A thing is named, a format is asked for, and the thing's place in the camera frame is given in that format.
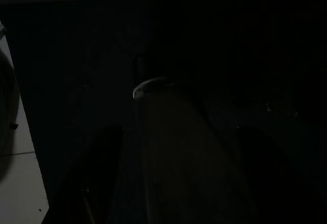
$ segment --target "dark floor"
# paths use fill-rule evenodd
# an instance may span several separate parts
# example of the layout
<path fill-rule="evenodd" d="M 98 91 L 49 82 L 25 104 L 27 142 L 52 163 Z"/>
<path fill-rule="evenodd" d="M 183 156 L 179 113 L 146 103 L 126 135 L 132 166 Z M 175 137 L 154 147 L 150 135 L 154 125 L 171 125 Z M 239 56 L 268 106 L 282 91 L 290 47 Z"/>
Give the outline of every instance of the dark floor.
<path fill-rule="evenodd" d="M 1 6 L 50 203 L 101 131 L 135 131 L 131 64 L 163 31 L 157 65 L 189 81 L 214 127 L 227 140 L 239 123 L 272 134 L 327 199 L 325 131 L 292 103 L 297 80 L 326 63 L 326 0 L 175 2 L 171 13 L 162 0 Z"/>

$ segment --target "white tile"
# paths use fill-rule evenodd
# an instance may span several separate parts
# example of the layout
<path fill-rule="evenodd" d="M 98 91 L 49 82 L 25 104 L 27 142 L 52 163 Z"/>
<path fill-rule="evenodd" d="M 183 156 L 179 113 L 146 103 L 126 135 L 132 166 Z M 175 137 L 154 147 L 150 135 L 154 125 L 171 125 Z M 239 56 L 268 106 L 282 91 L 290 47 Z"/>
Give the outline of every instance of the white tile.
<path fill-rule="evenodd" d="M 0 49 L 7 56 L 7 58 L 10 61 L 10 64 L 13 66 L 10 50 L 5 36 L 0 40 Z M 22 104 L 21 98 L 19 98 L 16 124 L 18 124 L 18 128 L 17 130 L 14 131 L 13 146 L 12 148 L 7 148 L 6 151 L 2 151 L 2 155 L 34 151 L 34 146 L 32 143 L 30 130 L 27 123 L 26 114 L 24 111 L 24 106 Z"/>
<path fill-rule="evenodd" d="M 35 153 L 0 157 L 0 223 L 41 224 L 47 211 Z"/>

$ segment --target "tile floor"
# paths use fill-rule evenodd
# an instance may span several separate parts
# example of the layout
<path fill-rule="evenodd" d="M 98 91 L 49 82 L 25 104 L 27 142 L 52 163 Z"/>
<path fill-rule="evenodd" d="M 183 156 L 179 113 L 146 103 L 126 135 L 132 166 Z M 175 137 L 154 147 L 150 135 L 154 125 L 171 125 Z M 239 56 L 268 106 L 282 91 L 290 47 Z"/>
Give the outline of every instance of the tile floor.
<path fill-rule="evenodd" d="M 0 49 L 12 64 L 5 36 Z M 0 170 L 7 168 L 0 179 L 0 223 L 41 224 L 49 207 L 21 99 L 16 124 L 12 151 L 0 154 Z"/>

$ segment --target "dark surface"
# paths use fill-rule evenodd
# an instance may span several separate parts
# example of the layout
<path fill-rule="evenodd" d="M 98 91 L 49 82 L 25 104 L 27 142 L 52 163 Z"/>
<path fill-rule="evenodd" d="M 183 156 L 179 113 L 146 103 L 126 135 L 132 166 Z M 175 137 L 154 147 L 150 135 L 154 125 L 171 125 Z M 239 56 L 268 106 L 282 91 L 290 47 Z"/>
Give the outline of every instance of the dark surface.
<path fill-rule="evenodd" d="M 303 125 L 299 117 L 286 118 L 294 115 L 295 83 L 324 59 L 325 2 L 177 0 L 180 10 L 171 14 L 161 14 L 162 0 L 2 6 L 0 17 L 8 28 L 50 204 L 65 174 L 100 131 L 114 124 L 134 131 L 132 61 L 152 42 L 158 25 L 169 29 L 157 51 L 158 66 L 188 80 L 211 104 L 209 113 L 217 107 L 215 97 L 232 103 L 230 110 L 266 112 L 266 103 L 271 104 L 277 122 L 267 126 L 326 196 L 325 178 L 320 177 L 326 165 L 324 131 Z M 242 117 L 258 118 L 251 113 Z M 230 130 L 238 123 L 231 120 L 225 125 Z M 274 130 L 274 124 L 283 126 Z M 285 130 L 290 135 L 285 137 Z M 307 144 L 308 154 L 300 157 Z"/>

